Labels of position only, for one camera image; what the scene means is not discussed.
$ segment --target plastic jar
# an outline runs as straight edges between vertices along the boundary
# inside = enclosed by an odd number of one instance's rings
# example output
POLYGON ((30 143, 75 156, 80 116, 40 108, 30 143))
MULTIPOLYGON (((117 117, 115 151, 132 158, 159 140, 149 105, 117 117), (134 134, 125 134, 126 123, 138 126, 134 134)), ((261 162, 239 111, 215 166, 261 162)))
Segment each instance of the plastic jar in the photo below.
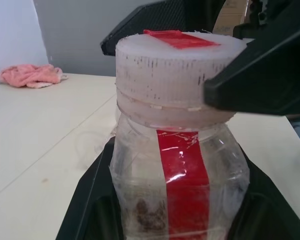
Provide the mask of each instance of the plastic jar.
POLYGON ((110 171, 127 240, 224 240, 249 185, 246 160, 225 124, 234 113, 202 101, 203 82, 245 44, 187 35, 216 44, 179 49, 144 34, 117 45, 122 114, 110 171))

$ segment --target pink cloth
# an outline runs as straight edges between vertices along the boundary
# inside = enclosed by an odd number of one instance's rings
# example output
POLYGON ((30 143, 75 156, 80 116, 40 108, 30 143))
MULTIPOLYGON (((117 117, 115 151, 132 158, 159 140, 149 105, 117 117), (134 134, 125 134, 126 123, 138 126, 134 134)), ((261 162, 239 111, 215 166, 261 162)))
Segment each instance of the pink cloth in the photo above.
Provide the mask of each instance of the pink cloth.
POLYGON ((39 89, 60 83, 62 76, 62 70, 51 64, 43 66, 20 64, 3 69, 0 72, 0 82, 16 88, 27 86, 39 89))

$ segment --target red tape strip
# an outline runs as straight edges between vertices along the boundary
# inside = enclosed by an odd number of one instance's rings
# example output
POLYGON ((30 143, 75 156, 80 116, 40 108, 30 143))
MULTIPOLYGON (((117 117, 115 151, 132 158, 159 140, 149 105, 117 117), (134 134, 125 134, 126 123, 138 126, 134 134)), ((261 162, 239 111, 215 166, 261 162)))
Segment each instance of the red tape strip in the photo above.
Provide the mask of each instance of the red tape strip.
POLYGON ((166 181, 169 239, 205 239, 210 188, 198 132, 157 130, 157 137, 166 181), (178 236, 185 233, 192 235, 178 236))
POLYGON ((179 30, 168 30, 168 31, 144 30, 143 33, 148 34, 156 39, 159 39, 177 49, 210 47, 210 46, 220 45, 219 43, 213 41, 208 41, 196 36, 184 34, 179 30))

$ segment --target table surface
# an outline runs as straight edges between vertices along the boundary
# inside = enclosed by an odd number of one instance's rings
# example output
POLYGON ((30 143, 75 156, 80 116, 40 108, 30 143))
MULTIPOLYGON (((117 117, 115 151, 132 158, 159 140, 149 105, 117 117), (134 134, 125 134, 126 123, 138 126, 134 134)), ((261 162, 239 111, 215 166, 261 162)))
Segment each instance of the table surface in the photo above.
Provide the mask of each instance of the table surface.
MULTIPOLYGON (((0 84, 0 240, 54 240, 80 177, 116 125, 115 78, 0 84)), ((236 140, 300 218, 300 139, 285 117, 236 114, 236 140)))

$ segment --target white plastic cap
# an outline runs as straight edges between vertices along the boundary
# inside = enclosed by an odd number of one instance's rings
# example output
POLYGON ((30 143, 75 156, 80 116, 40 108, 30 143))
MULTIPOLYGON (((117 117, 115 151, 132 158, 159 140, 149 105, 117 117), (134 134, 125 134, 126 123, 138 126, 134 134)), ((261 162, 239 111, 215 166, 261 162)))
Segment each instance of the white plastic cap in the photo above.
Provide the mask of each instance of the white plastic cap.
POLYGON ((246 44, 231 36, 186 34, 219 45, 177 49, 147 34, 128 36, 117 44, 117 104, 134 122, 152 128, 200 129, 234 115, 204 104, 203 83, 246 44))

